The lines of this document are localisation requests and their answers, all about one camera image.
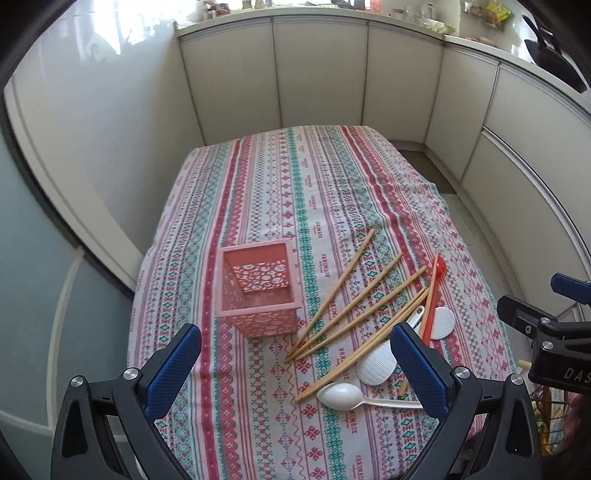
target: wooden chopstick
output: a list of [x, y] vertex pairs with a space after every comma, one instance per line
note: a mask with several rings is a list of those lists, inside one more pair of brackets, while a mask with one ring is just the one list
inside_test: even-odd
[[376, 310], [378, 310], [382, 306], [386, 305], [396, 295], [398, 295], [401, 291], [403, 291], [406, 287], [408, 287], [412, 282], [414, 282], [420, 275], [423, 274], [423, 272], [425, 272], [425, 270], [426, 270], [426, 267], [421, 267], [416, 273], [414, 273], [413, 275], [411, 275], [410, 277], [408, 277], [401, 285], [399, 285], [398, 287], [396, 287], [395, 289], [393, 289], [383, 299], [381, 299], [375, 305], [372, 305], [370, 308], [366, 309], [355, 320], [353, 320], [352, 322], [350, 322], [347, 325], [345, 325], [343, 328], [341, 328], [341, 330], [339, 330], [338, 332], [336, 332], [334, 335], [331, 335], [326, 340], [323, 340], [322, 342], [314, 345], [312, 348], [310, 348], [310, 350], [307, 350], [307, 351], [305, 351], [303, 353], [300, 353], [295, 358], [295, 360], [300, 360], [300, 359], [302, 359], [304, 357], [307, 357], [308, 355], [310, 355], [310, 354], [314, 353], [315, 351], [317, 351], [319, 348], [324, 347], [324, 345], [328, 345], [330, 342], [333, 342], [338, 337], [340, 337], [344, 333], [346, 333], [349, 330], [351, 330], [351, 328], [353, 328], [355, 325], [358, 325], [359, 323], [363, 322], [367, 317], [369, 317], [371, 314], [373, 314], [374, 312], [376, 312]]
[[414, 310], [425, 300], [425, 298], [427, 298], [427, 293], [428, 289], [421, 289], [421, 291], [419, 291], [411, 301], [409, 301], [396, 315], [390, 318], [389, 321], [387, 321], [377, 332], [375, 332], [362, 346], [354, 351], [351, 356], [336, 365], [330, 372], [318, 379], [303, 392], [299, 393], [295, 397], [295, 401], [299, 403], [316, 393], [326, 384], [332, 382], [342, 372], [352, 367], [359, 358], [366, 355], [377, 344], [383, 342], [388, 337], [388, 335], [390, 335], [392, 327], [398, 323], [404, 322], [409, 317], [409, 315], [414, 312]]
[[374, 236], [374, 233], [375, 233], [375, 229], [372, 228], [368, 232], [368, 234], [365, 236], [363, 243], [357, 249], [357, 251], [355, 252], [355, 255], [353, 256], [353, 258], [349, 262], [349, 265], [347, 265], [347, 268], [345, 269], [343, 274], [337, 280], [335, 287], [332, 289], [332, 291], [326, 297], [326, 300], [322, 303], [322, 305], [320, 305], [320, 307], [318, 308], [318, 310], [316, 311], [316, 313], [312, 317], [311, 321], [308, 322], [308, 325], [306, 325], [306, 328], [304, 329], [304, 331], [295, 340], [295, 343], [293, 344], [293, 346], [291, 347], [291, 349], [287, 353], [288, 357], [291, 356], [296, 351], [296, 349], [297, 349], [298, 345], [301, 343], [301, 341], [306, 337], [306, 335], [308, 335], [309, 331], [312, 330], [312, 327], [318, 321], [318, 319], [320, 317], [322, 317], [322, 314], [328, 308], [328, 306], [329, 306], [330, 302], [332, 301], [332, 299], [334, 298], [334, 296], [337, 294], [337, 292], [340, 290], [343, 283], [345, 283], [345, 280], [347, 280], [347, 277], [349, 276], [349, 274], [355, 268], [357, 261], [359, 261], [361, 255], [363, 255], [363, 252], [365, 251], [369, 242], [371, 241], [372, 237]]
[[400, 252], [396, 257], [388, 264], [386, 267], [375, 277], [371, 282], [369, 282], [368, 286], [365, 287], [362, 292], [357, 295], [353, 300], [349, 302], [349, 304], [340, 312], [335, 318], [333, 318], [329, 323], [322, 327], [322, 329], [315, 334], [311, 339], [305, 342], [302, 346], [296, 348], [293, 353], [290, 353], [287, 358], [285, 359], [285, 363], [291, 362], [296, 355], [302, 353], [306, 350], [312, 343], [314, 343], [318, 338], [327, 332], [333, 325], [339, 323], [353, 308], [363, 300], [367, 294], [372, 291], [372, 289], [380, 283], [386, 275], [394, 268], [394, 265], [398, 263], [398, 261], [402, 258], [402, 252]]
[[[425, 341], [423, 336], [425, 334], [425, 327], [427, 325], [427, 315], [429, 315], [429, 310], [431, 310], [431, 304], [433, 302], [433, 292], [435, 291], [435, 280], [437, 278], [437, 262], [439, 261], [439, 249], [435, 250], [435, 259], [433, 260], [433, 271], [431, 272], [431, 281], [429, 282], [429, 295], [427, 296], [427, 301], [425, 302], [425, 311], [423, 312], [423, 318], [425, 319], [424, 322], [421, 322], [421, 330], [418, 334], [423, 343], [428, 346], [428, 341]], [[408, 378], [405, 378], [398, 390], [398, 398], [406, 395], [408, 390], [409, 382]]]

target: package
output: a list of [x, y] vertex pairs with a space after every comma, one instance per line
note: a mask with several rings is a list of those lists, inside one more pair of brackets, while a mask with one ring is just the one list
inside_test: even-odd
[[464, 2], [464, 12], [480, 18], [489, 27], [497, 30], [505, 29], [505, 21], [512, 15], [505, 5], [500, 2], [490, 2], [486, 7], [481, 7], [478, 2]]
[[421, 25], [424, 25], [425, 27], [443, 35], [451, 35], [456, 31], [456, 29], [451, 25], [447, 25], [437, 20], [432, 20], [431, 18], [425, 18], [421, 20]]

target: wire basket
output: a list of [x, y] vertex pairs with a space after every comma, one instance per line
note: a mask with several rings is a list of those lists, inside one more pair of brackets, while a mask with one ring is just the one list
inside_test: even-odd
[[530, 399], [537, 420], [542, 455], [550, 455], [564, 439], [564, 424], [570, 411], [568, 393], [540, 385], [531, 393]]

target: pink basket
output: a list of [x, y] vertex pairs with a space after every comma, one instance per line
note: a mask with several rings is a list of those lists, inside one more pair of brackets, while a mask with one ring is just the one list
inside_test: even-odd
[[217, 253], [217, 316], [245, 337], [296, 333], [300, 276], [288, 240], [223, 247]]

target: white cabinet door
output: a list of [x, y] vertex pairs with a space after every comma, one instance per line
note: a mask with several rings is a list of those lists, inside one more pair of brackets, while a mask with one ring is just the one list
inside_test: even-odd
[[568, 227], [553, 208], [556, 199], [533, 177], [520, 158], [484, 133], [462, 185], [501, 243], [526, 300], [559, 314], [573, 301], [552, 292], [552, 275], [588, 276]]
[[472, 53], [445, 48], [433, 116], [425, 145], [459, 180], [482, 129], [497, 64]]
[[370, 26], [363, 124], [389, 140], [424, 143], [442, 55], [439, 40]]
[[589, 116], [539, 81], [501, 68], [486, 124], [544, 180], [591, 247]]
[[207, 145], [281, 127], [269, 19], [190, 35], [181, 48]]
[[283, 126], [359, 125], [367, 25], [277, 18], [274, 28]]

